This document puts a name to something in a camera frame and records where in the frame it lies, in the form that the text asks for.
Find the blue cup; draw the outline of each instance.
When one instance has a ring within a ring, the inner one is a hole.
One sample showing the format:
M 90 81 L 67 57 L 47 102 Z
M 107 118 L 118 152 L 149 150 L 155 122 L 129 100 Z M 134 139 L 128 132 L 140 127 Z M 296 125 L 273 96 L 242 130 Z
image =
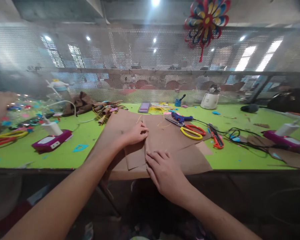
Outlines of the blue cup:
M 174 102 L 174 106 L 175 107 L 181 107 L 181 100 L 180 99 L 176 99 L 176 101 Z

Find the green tabletop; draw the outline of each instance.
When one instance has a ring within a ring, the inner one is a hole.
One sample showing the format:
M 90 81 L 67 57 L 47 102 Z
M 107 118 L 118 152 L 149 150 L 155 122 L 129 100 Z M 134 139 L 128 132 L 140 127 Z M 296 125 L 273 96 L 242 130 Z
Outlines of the green tabletop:
M 140 104 L 124 104 L 131 112 L 137 112 Z M 217 111 L 220 115 L 212 114 L 211 110 L 202 109 L 200 106 L 190 108 L 178 108 L 179 112 L 184 116 L 193 116 L 194 118 L 206 123 L 212 123 L 217 126 L 220 131 L 226 131 L 231 127 L 241 129 L 250 129 L 255 133 L 266 130 L 265 128 L 255 126 L 253 123 L 268 124 L 270 129 L 278 129 L 284 123 L 290 123 L 293 118 L 287 117 L 280 113 L 275 113 L 267 109 L 260 109 L 257 113 L 244 113 L 240 111 L 241 105 L 218 105 Z M 94 117 L 93 112 L 79 115 L 78 118 L 63 117 L 59 122 L 61 129 L 69 129 L 73 131 L 73 137 L 63 143 L 56 150 L 38 154 L 31 147 L 34 142 L 41 140 L 47 136 L 47 132 L 41 127 L 36 126 L 34 132 L 29 133 L 26 137 L 17 140 L 15 143 L 0 146 L 0 168 L 20 168 L 27 163 L 28 169 L 72 169 L 78 168 L 88 156 L 90 150 L 95 144 L 98 136 L 104 126 L 99 126 L 97 121 L 80 123 L 79 121 L 87 121 Z M 199 123 L 193 124 L 206 129 Z M 292 134 L 292 137 L 300 140 L 300 129 Z M 273 159 L 264 152 L 249 148 L 249 150 L 236 144 L 224 140 L 224 148 L 217 150 L 213 148 L 212 139 L 205 141 L 207 146 L 212 150 L 213 155 L 206 156 L 207 160 L 215 170 L 280 170 L 293 169 L 284 166 L 284 162 Z M 73 152 L 78 144 L 89 145 L 80 152 Z

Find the blue glue gun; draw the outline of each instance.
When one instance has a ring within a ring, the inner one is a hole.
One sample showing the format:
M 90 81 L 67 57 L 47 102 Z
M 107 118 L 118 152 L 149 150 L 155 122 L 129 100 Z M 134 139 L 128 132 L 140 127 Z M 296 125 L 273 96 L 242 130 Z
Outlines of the blue glue gun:
M 172 112 L 171 116 L 173 117 L 174 120 L 178 121 L 179 123 L 184 123 L 184 121 L 192 121 L 193 117 L 184 117 L 184 116 L 180 116 L 178 113 L 176 112 Z

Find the white plug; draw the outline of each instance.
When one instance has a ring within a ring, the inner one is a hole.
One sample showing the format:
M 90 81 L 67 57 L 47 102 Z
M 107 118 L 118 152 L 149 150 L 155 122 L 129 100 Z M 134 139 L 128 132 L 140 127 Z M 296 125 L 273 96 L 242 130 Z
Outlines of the white plug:
M 63 133 L 56 122 L 50 122 L 46 118 L 43 121 L 41 126 L 48 132 L 49 136 L 60 136 Z

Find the white kettle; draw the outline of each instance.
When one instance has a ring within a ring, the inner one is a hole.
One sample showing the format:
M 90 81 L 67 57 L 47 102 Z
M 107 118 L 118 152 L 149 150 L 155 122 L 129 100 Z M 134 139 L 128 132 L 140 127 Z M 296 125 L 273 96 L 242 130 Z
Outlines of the white kettle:
M 212 84 L 208 89 L 207 93 L 204 95 L 200 106 L 205 109 L 216 109 L 218 100 L 219 100 L 219 93 L 221 88 L 218 87 L 217 84 Z

